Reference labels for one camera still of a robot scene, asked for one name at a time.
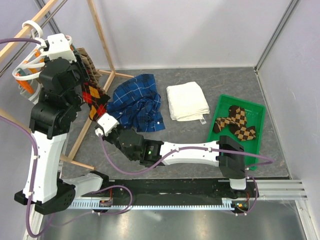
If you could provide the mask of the black red argyle sock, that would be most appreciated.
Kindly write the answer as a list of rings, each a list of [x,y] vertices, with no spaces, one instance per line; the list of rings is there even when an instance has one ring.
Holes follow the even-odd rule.
[[[96,122],[107,112],[110,97],[99,85],[93,82],[85,82],[81,88],[83,100],[89,107],[89,119]]]

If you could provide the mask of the brown yellow argyle sock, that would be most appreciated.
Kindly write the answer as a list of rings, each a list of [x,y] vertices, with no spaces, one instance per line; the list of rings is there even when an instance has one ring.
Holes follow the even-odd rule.
[[[256,139],[256,127],[247,127],[247,117],[244,108],[232,105],[228,109],[228,117],[231,118],[229,130],[241,142]]]

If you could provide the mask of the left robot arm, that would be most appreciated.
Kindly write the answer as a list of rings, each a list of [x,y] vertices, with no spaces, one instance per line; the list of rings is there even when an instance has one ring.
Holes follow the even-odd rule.
[[[73,53],[73,61],[62,57],[44,61],[39,74],[42,88],[29,121],[37,144],[37,164],[30,163],[25,187],[14,195],[14,200],[22,205],[31,201],[42,215],[66,210],[76,195],[75,185],[58,177],[64,142],[84,104],[82,84],[89,80],[80,54]]]

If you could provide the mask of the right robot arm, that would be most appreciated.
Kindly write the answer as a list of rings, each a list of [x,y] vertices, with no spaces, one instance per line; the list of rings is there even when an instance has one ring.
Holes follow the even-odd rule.
[[[127,159],[145,166],[144,170],[128,172],[112,163],[122,174],[136,176],[157,166],[175,164],[208,165],[219,168],[223,177],[229,179],[229,191],[233,196],[240,197],[247,191],[244,147],[227,135],[220,136],[218,141],[180,144],[145,139],[135,130],[119,125],[110,129],[97,127],[95,133],[101,142],[113,144]]]

